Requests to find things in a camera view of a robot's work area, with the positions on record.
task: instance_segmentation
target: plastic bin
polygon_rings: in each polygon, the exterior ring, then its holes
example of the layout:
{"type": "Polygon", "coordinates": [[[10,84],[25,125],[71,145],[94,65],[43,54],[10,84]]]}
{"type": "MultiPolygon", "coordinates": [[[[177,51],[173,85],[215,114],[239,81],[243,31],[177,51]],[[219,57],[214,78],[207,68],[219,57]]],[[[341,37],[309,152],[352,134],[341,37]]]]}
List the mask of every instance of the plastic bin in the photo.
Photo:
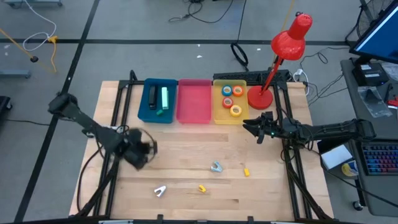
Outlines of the plastic bin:
{"type": "Polygon", "coordinates": [[[211,80],[178,81],[177,120],[180,123],[208,124],[211,120],[211,80]]]}
{"type": "Polygon", "coordinates": [[[244,80],[214,80],[213,81],[213,117],[216,124],[242,124],[244,119],[249,119],[248,105],[248,89],[244,80]],[[229,109],[223,107],[223,99],[225,96],[221,93],[225,85],[240,85],[243,88],[242,96],[229,96],[233,100],[234,105],[242,108],[242,114],[234,118],[229,113],[229,109]]]}
{"type": "Polygon", "coordinates": [[[177,81],[171,79],[147,78],[144,82],[144,90],[142,91],[141,103],[139,105],[138,118],[143,122],[151,123],[167,123],[173,122],[175,95],[177,93],[177,81]],[[156,110],[151,110],[148,105],[149,88],[157,85],[157,102],[156,110]],[[162,109],[162,87],[167,87],[169,91],[169,108],[163,110],[163,114],[158,116],[156,112],[162,109]]]}

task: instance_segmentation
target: pink bin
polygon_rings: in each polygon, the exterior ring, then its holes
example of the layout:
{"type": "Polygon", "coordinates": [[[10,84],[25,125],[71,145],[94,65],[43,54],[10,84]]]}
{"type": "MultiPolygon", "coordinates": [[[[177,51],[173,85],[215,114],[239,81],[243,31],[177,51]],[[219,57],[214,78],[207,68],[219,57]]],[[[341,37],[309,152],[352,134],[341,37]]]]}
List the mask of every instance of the pink bin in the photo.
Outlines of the pink bin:
{"type": "Polygon", "coordinates": [[[208,124],[211,120],[211,80],[178,81],[177,120],[180,123],[208,124]]]}

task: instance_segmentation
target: gray floor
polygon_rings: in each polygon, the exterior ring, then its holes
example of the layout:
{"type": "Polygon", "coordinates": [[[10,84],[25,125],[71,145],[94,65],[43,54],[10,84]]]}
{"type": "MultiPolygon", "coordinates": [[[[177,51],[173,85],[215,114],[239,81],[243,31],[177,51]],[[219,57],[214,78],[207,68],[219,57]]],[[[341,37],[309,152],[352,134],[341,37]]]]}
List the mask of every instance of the gray floor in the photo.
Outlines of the gray floor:
{"type": "MultiPolygon", "coordinates": [[[[38,13],[57,23],[61,39],[79,39],[94,0],[64,0],[64,7],[37,5],[38,13]]],[[[212,20],[223,12],[229,1],[206,0],[201,18],[212,20]]],[[[289,0],[250,0],[246,5],[241,39],[270,40],[282,26],[289,8],[289,0]]],[[[307,40],[342,41],[354,25],[359,1],[301,0],[292,12],[304,11],[314,18],[307,40]]],[[[187,4],[181,0],[102,0],[88,34],[89,39],[235,39],[243,7],[235,0],[224,19],[216,24],[204,24],[193,19],[169,24],[167,20],[186,14],[187,4]]],[[[15,38],[26,38],[35,32],[52,30],[51,24],[35,17],[27,7],[11,9],[0,4],[0,27],[15,38]]],[[[0,79],[0,95],[7,95],[14,103],[10,119],[29,119],[49,123],[47,104],[61,90],[70,68],[77,44],[58,44],[55,59],[58,73],[47,73],[29,62],[16,46],[0,44],[0,68],[30,69],[31,79],[0,79]]],[[[269,45],[242,45],[249,56],[250,70],[266,70],[273,57],[269,45]]],[[[327,46],[307,46],[306,55],[327,46]]],[[[42,63],[50,66],[52,45],[45,44],[34,52],[42,63]]],[[[325,86],[341,74],[340,60],[351,55],[348,50],[325,50],[329,63],[324,65],[316,57],[307,58],[303,67],[319,87],[325,86]]],[[[294,72],[299,62],[285,62],[282,68],[294,72]]],[[[139,79],[211,78],[214,73],[239,72],[229,45],[164,44],[117,45],[86,44],[78,62],[70,93],[79,99],[80,107],[93,115],[103,80],[127,79],[134,69],[139,79]]],[[[330,91],[344,88],[341,79],[330,91]]],[[[354,118],[347,91],[318,100],[311,107],[314,124],[333,123],[354,118]]],[[[29,181],[47,127],[33,124],[4,122],[0,128],[0,223],[13,221],[29,181]]],[[[78,178],[86,139],[80,128],[60,121],[25,220],[61,218],[68,215],[78,178]]],[[[333,177],[326,176],[335,217],[348,222],[396,223],[398,219],[374,217],[366,210],[356,212],[351,206],[357,200],[356,190],[333,177]]]]}

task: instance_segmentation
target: wooden table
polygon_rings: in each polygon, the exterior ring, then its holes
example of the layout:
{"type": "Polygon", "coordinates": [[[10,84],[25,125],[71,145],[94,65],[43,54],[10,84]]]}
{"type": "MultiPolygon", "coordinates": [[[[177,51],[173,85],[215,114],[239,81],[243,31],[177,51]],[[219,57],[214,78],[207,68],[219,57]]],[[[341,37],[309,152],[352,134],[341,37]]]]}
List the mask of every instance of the wooden table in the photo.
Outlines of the wooden table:
{"type": "MultiPolygon", "coordinates": [[[[94,119],[109,125],[113,113],[118,82],[103,82],[94,119]]],[[[293,116],[311,124],[310,112],[301,83],[288,83],[293,116]]],[[[143,85],[134,85],[127,124],[142,127],[157,140],[159,153],[139,172],[126,161],[119,166],[111,218],[173,220],[294,220],[285,164],[280,158],[282,142],[266,136],[264,143],[241,125],[143,123],[138,119],[143,85]],[[210,167],[219,161],[223,172],[210,167]],[[243,169],[250,170],[245,177],[243,169]],[[205,194],[198,190],[202,184],[205,194]],[[166,185],[161,198],[154,189],[166,185]]],[[[119,121],[124,102],[121,102],[119,121]]],[[[250,108],[250,117],[260,111],[250,108]]],[[[267,109],[275,111],[275,102],[267,109]]],[[[82,166],[97,150],[95,140],[89,139],[82,166]]],[[[307,189],[329,216],[333,216],[319,156],[301,150],[307,189]]],[[[81,205],[84,205],[98,186],[103,160],[96,156],[88,165],[82,180],[81,205]]],[[[296,188],[300,216],[304,217],[302,196],[296,188]]],[[[105,200],[101,206],[104,213],[105,200]]],[[[70,214],[75,214],[76,193],[70,214]]]]}

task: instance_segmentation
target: white cable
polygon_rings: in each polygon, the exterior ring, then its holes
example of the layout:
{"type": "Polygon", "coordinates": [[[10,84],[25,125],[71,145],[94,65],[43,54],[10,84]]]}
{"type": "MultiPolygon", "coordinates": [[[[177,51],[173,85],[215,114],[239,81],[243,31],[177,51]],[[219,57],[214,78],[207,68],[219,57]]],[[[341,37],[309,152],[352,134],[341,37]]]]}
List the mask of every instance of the white cable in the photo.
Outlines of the white cable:
{"type": "MultiPolygon", "coordinates": [[[[301,74],[304,74],[305,79],[307,80],[306,82],[308,83],[308,76],[307,76],[307,74],[306,74],[302,69],[300,69],[300,68],[297,69],[297,71],[293,74],[293,80],[294,80],[295,82],[297,82],[297,80],[294,78],[296,75],[298,75],[298,80],[300,80],[301,74]]],[[[309,93],[310,93],[310,89],[309,89],[309,87],[307,86],[307,92],[305,93],[305,95],[308,96],[309,93]]]]}
{"type": "Polygon", "coordinates": [[[29,6],[29,9],[32,10],[32,12],[33,12],[34,14],[36,14],[36,15],[39,16],[40,18],[42,18],[42,19],[44,19],[45,21],[50,22],[50,23],[52,23],[52,24],[54,25],[54,31],[51,33],[51,35],[49,35],[49,34],[46,33],[46,32],[38,32],[38,33],[33,34],[32,36],[26,38],[26,40],[24,40],[24,42],[22,43],[23,48],[24,48],[26,51],[33,51],[33,50],[36,50],[36,49],[38,49],[39,47],[41,47],[49,38],[51,38],[51,37],[54,35],[55,31],[57,30],[57,25],[56,25],[54,22],[52,22],[51,20],[46,19],[45,17],[41,16],[39,13],[35,12],[35,11],[33,10],[32,6],[30,6],[30,4],[29,4],[26,0],[24,0],[24,2],[29,6]],[[27,49],[27,48],[25,47],[25,43],[26,43],[30,38],[32,38],[32,37],[34,37],[34,36],[37,36],[37,35],[40,35],[40,34],[46,35],[47,38],[46,38],[41,44],[39,44],[39,46],[37,46],[37,47],[35,47],[35,48],[33,48],[33,49],[27,49]]]}

